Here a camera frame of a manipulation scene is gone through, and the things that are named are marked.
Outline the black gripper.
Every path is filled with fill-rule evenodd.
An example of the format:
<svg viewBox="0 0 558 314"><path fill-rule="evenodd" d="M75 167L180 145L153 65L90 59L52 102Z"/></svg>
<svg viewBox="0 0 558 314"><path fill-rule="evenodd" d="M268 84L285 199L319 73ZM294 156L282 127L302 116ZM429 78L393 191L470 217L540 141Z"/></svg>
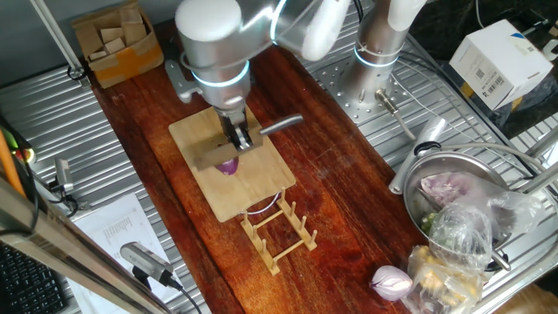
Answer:
<svg viewBox="0 0 558 314"><path fill-rule="evenodd" d="M253 146L253 141L248 132L249 128L245 107L240 106L233 109L217 108L216 112L228 141L235 147L238 147L239 151L249 150Z"/></svg>

